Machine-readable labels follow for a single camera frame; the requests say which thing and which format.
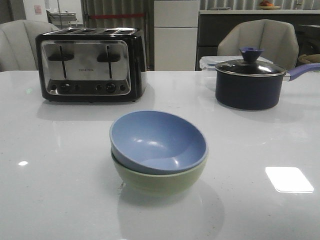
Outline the blue bowl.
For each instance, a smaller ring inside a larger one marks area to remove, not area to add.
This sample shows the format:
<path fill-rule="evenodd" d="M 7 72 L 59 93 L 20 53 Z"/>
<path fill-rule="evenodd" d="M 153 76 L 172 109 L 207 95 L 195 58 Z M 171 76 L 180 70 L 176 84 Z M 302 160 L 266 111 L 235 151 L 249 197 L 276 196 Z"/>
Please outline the blue bowl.
<path fill-rule="evenodd" d="M 187 171 L 208 155 L 203 134 L 189 121 L 156 110 L 127 113 L 110 129 L 111 152 L 123 166 L 144 174 Z"/>

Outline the green bowl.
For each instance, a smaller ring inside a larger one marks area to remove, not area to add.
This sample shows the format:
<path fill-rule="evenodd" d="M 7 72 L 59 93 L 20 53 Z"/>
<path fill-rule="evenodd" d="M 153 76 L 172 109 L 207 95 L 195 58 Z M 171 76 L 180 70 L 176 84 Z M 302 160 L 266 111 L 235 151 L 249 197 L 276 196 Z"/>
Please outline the green bowl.
<path fill-rule="evenodd" d="M 137 192 L 155 197 L 173 196 L 188 190 L 200 178 L 208 160 L 206 156 L 200 164 L 186 171 L 156 175 L 131 170 L 119 163 L 113 153 L 111 156 L 119 177 L 126 185 Z"/>

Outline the dark kitchen counter cabinet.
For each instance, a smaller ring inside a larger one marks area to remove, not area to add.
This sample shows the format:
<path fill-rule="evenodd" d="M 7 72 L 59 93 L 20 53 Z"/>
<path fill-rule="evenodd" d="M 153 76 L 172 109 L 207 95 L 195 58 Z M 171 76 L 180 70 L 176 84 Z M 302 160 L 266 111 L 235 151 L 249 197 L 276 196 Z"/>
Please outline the dark kitchen counter cabinet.
<path fill-rule="evenodd" d="M 203 56 L 216 56 L 218 45 L 242 22 L 270 19 L 297 25 L 320 24 L 319 10 L 201 10 L 198 15 L 195 70 Z"/>

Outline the glass pot lid blue knob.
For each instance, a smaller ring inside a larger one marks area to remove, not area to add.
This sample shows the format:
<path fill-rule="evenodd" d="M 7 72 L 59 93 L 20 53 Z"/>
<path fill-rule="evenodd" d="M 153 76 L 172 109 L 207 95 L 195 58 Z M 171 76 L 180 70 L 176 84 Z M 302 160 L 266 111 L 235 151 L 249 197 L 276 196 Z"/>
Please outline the glass pot lid blue knob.
<path fill-rule="evenodd" d="M 276 64 L 258 60 L 265 51 L 263 48 L 241 47 L 242 58 L 219 62 L 215 65 L 218 72 L 242 77 L 274 77 L 284 74 L 286 69 Z"/>

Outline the dark blue saucepan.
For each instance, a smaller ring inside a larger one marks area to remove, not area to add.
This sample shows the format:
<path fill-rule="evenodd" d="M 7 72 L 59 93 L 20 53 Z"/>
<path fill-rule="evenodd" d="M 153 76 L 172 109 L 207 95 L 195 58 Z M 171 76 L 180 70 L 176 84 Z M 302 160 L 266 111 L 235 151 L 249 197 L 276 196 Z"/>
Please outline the dark blue saucepan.
<path fill-rule="evenodd" d="M 266 110 L 278 104 L 283 81 L 319 70 L 319 63 L 304 64 L 277 76 L 238 76 L 216 70 L 216 99 L 241 110 Z"/>

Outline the clear plastic food container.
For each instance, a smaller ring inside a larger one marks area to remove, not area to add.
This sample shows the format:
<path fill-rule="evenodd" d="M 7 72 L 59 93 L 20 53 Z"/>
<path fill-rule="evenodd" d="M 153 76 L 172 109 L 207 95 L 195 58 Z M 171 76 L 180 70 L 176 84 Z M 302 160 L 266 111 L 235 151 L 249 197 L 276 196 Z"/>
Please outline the clear plastic food container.
<path fill-rule="evenodd" d="M 216 64 L 220 62 L 226 62 L 230 60 L 242 59 L 240 55 L 231 56 L 203 56 L 199 60 L 199 67 L 201 69 L 202 78 L 205 85 L 211 89 L 215 90 L 217 82 L 217 72 Z"/>

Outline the beige chair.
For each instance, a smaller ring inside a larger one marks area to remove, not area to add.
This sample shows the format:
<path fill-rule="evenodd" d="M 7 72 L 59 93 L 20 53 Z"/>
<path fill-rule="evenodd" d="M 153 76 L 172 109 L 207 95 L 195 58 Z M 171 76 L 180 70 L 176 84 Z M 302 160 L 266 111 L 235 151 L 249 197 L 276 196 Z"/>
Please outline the beige chair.
<path fill-rule="evenodd" d="M 264 49 L 263 58 L 287 70 L 293 69 L 298 60 L 295 28 L 283 21 L 260 19 L 236 25 L 218 45 L 217 55 L 240 55 L 242 47 Z"/>
<path fill-rule="evenodd" d="M 0 25 L 0 70 L 36 71 L 36 37 L 59 28 L 48 22 L 15 20 Z"/>

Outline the fruit plate on counter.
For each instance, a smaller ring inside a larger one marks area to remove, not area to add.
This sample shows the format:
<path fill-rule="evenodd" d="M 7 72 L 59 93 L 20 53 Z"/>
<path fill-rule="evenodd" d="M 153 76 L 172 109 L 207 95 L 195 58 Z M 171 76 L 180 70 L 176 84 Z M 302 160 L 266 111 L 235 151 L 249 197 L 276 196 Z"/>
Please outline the fruit plate on counter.
<path fill-rule="evenodd" d="M 269 0 L 262 0 L 258 5 L 261 10 L 279 10 L 281 6 L 274 5 Z"/>

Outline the right beige chair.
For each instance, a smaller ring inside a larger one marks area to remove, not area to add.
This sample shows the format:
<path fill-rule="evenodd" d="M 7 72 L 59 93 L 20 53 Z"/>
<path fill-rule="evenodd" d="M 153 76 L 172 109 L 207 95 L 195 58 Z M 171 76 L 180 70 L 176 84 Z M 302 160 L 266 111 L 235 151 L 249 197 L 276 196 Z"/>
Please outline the right beige chair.
<path fill-rule="evenodd" d="M 283 21 L 260 19 L 236 25 L 218 45 L 217 55 L 240 55 L 242 47 L 264 49 L 263 58 L 287 70 L 293 69 L 298 60 L 295 28 Z"/>

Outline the black and chrome toaster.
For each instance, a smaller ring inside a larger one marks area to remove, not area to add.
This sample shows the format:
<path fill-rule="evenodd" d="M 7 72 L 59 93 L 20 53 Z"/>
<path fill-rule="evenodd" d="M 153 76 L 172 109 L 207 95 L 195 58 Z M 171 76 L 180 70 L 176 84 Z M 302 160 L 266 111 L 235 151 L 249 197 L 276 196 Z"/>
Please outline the black and chrome toaster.
<path fill-rule="evenodd" d="M 42 96 L 55 102 L 130 102 L 147 86 L 143 30 L 68 27 L 35 39 Z"/>

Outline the left beige chair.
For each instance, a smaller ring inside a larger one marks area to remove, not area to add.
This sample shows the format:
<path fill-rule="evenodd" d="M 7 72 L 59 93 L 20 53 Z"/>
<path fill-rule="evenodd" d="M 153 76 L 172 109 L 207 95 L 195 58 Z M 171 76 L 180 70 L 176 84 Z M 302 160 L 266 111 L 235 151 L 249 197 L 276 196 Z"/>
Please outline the left beige chair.
<path fill-rule="evenodd" d="M 59 28 L 48 22 L 15 20 L 0 25 L 0 70 L 36 71 L 36 37 Z"/>

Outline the white refrigerator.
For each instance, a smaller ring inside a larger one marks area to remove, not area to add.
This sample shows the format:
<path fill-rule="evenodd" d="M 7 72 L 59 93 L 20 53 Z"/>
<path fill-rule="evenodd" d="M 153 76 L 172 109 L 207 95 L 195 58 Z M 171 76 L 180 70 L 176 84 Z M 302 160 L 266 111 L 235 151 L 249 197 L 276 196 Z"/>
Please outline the white refrigerator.
<path fill-rule="evenodd" d="M 154 70 L 194 71 L 199 0 L 154 1 Z"/>

